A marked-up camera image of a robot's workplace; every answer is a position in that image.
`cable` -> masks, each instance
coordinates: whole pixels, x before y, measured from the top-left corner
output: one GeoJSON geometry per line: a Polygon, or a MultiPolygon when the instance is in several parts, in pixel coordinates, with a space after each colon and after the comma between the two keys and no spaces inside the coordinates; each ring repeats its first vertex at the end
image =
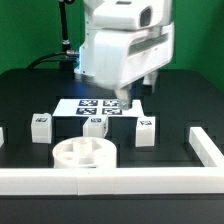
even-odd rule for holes
{"type": "Polygon", "coordinates": [[[48,58],[52,58],[52,57],[56,57],[56,56],[60,56],[60,55],[66,55],[66,53],[65,52],[57,52],[57,53],[42,56],[42,57],[38,58],[37,60],[33,61],[30,65],[28,65],[27,69],[32,70],[38,64],[41,64],[43,62],[47,62],[47,61],[44,61],[44,59],[48,59],[48,58]]]}

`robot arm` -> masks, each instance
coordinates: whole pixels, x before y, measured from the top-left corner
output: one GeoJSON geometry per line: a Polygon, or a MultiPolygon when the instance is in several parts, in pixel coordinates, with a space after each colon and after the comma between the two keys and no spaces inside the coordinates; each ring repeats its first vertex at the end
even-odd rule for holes
{"type": "Polygon", "coordinates": [[[84,0],[84,4],[86,39],[75,72],[114,90],[127,109],[128,85],[171,61],[172,0],[84,0]]]}

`white block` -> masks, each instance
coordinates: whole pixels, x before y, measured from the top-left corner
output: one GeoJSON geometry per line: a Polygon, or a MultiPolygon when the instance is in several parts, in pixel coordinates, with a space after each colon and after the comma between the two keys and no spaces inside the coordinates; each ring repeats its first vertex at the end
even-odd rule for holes
{"type": "Polygon", "coordinates": [[[224,156],[201,127],[190,128],[189,142],[206,167],[224,167],[224,156]]]}
{"type": "Polygon", "coordinates": [[[104,138],[108,132],[108,117],[106,115],[90,116],[83,125],[83,136],[104,138]]]}
{"type": "Polygon", "coordinates": [[[0,147],[3,145],[3,143],[4,143],[3,129],[0,128],[0,147]]]}
{"type": "Polygon", "coordinates": [[[52,117],[48,113],[33,114],[31,123],[32,142],[51,143],[52,117]]]}
{"type": "Polygon", "coordinates": [[[136,125],[136,147],[154,146],[155,144],[155,117],[139,117],[136,125]]]}
{"type": "Polygon", "coordinates": [[[115,169],[83,169],[78,173],[79,195],[114,194],[115,169]]]}

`black tabletop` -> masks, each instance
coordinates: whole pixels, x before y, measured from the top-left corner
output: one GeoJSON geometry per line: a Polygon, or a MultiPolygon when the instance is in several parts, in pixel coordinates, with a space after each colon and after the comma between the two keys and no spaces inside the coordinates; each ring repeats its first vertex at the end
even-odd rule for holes
{"type": "MultiPolygon", "coordinates": [[[[141,100],[146,116],[156,117],[155,146],[135,147],[137,118],[110,118],[106,139],[117,146],[118,167],[203,166],[188,143],[189,128],[193,126],[203,127],[223,152],[223,93],[192,71],[160,71],[152,95],[145,94],[141,81],[133,84],[131,93],[133,99],[141,100]]],[[[82,125],[87,118],[55,117],[52,144],[32,143],[30,125],[33,114],[53,114],[63,98],[113,99],[115,95],[112,91],[74,80],[70,72],[17,69],[0,76],[0,127],[4,128],[5,136],[5,144],[0,149],[1,168],[52,168],[51,152],[55,144],[82,135],[82,125]]],[[[151,221],[155,224],[193,223],[192,220],[197,220],[194,223],[223,223],[220,220],[224,220],[219,210],[224,206],[223,195],[23,196],[1,199],[4,203],[0,203],[0,211],[15,209],[16,202],[20,205],[15,212],[16,219],[10,215],[2,219],[7,223],[16,223],[16,220],[65,223],[66,220],[67,223],[151,221]],[[33,205],[38,207],[41,217],[34,212],[33,205]]]]}

